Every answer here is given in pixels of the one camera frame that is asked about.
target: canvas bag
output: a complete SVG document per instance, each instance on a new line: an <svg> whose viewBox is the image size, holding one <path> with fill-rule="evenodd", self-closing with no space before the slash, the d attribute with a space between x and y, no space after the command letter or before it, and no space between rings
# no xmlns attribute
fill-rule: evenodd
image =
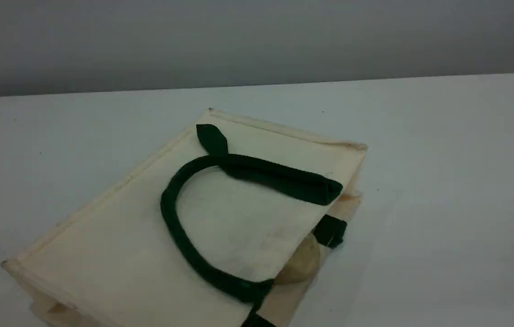
<svg viewBox="0 0 514 327"><path fill-rule="evenodd" d="M207 155L195 133L197 124L216 126L228 139L230 153L314 172L343 186L335 201L318 205L235 180L219 167L192 176L178 195L178 216L203 258L221 271L247 281L274 278L328 210L342 211L339 218L346 220L359 203L354 184L364 145L210 110L12 266L54 298L66 298L89 317L86 321L237 327L257 314L286 325L308 282L274 286L252 313L252 306L191 269L162 223L160 193L183 165ZM280 301L284 305L273 305Z"/></svg>

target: green fabric loop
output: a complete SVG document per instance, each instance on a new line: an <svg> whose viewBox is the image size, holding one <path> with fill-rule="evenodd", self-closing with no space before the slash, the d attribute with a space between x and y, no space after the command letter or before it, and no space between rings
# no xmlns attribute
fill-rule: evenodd
<svg viewBox="0 0 514 327"><path fill-rule="evenodd" d="M220 134L220 131L216 127L218 134L215 134L212 128L201 129L204 129L203 132L198 133L201 144L208 151L218 155L193 159L178 170L162 193L160 201L162 217L183 257L205 281L241 302L253 303L258 307L273 286L273 279L262 282L246 281L220 271L201 256L188 238L176 212L178 194L185 182L205 168L219 166L234 178L263 184L291 197L320 205L328 205L336 199L340 195L342 185L319 174L245 155L225 154L223 149L227 151L226 138Z"/></svg>

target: wall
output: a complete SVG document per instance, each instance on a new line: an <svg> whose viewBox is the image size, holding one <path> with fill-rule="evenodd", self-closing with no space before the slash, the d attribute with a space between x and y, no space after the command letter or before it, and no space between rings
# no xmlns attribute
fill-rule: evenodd
<svg viewBox="0 0 514 327"><path fill-rule="evenodd" d="M514 72L514 0L0 0L0 95Z"/></svg>

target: table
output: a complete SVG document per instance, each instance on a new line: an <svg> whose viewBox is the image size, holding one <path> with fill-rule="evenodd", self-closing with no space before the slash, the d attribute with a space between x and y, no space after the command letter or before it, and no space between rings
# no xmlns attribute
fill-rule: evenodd
<svg viewBox="0 0 514 327"><path fill-rule="evenodd" d="M0 98L0 262L207 108L369 145L293 326L514 326L514 74ZM0 269L0 326L43 326Z"/></svg>

